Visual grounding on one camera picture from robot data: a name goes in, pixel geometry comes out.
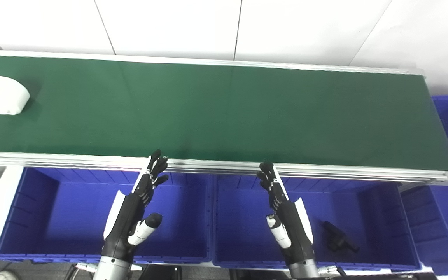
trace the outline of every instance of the white foam block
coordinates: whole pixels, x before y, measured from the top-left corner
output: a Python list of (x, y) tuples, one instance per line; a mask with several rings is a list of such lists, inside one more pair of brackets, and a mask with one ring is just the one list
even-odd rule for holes
[(0, 114), (19, 114), (29, 100), (27, 89), (12, 78), (0, 76)]

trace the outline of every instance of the white cable connector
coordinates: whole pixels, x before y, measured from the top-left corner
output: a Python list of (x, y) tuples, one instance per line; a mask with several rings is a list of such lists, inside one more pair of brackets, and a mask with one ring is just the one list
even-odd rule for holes
[(319, 274), (327, 274), (327, 273), (334, 273), (334, 272), (338, 272), (336, 270), (336, 266), (322, 266), (318, 269)]
[(96, 264), (87, 264), (85, 262), (77, 262), (75, 267), (77, 267), (77, 269), (85, 270), (90, 273), (96, 273), (96, 271), (98, 270), (98, 266)]

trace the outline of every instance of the white wall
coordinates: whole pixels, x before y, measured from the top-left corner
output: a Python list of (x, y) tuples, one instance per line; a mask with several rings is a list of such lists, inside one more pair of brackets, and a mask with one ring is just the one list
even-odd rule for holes
[(421, 68), (448, 94), (448, 0), (0, 0), (0, 48)]
[(113, 54), (94, 0), (0, 0), (0, 48)]

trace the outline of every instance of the black object in bin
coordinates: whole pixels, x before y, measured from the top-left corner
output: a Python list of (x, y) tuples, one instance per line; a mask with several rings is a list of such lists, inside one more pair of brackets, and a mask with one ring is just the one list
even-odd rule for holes
[[(346, 270), (421, 268), (397, 184), (393, 182), (285, 177), (290, 200), (302, 198), (313, 232), (318, 266)], [(218, 175), (214, 214), (215, 265), (284, 269), (284, 257), (265, 217), (268, 194), (253, 176)], [(322, 222), (329, 221), (360, 247), (333, 252)]]
[(333, 252), (342, 250), (344, 248), (350, 249), (352, 252), (359, 252), (359, 246), (357, 246), (350, 238), (347, 237), (345, 232), (343, 232), (338, 227), (334, 226), (332, 223), (325, 221), (322, 226), (327, 230), (329, 234), (328, 238), (328, 248)]

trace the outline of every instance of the robotic arm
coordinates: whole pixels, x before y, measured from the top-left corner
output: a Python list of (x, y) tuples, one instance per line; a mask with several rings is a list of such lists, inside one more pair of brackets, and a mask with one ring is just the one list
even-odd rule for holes
[(292, 278), (319, 277), (312, 247), (313, 235), (302, 198), (290, 201), (271, 162), (260, 163), (260, 170), (257, 177), (269, 193), (269, 205), (274, 211), (266, 217), (267, 224), (279, 243)]
[(105, 246), (94, 280), (126, 280), (137, 246), (162, 222), (158, 213), (142, 219), (155, 188), (169, 179), (168, 175), (158, 177), (167, 168), (167, 157), (160, 155), (157, 149), (149, 156), (129, 195), (117, 193), (103, 233)]

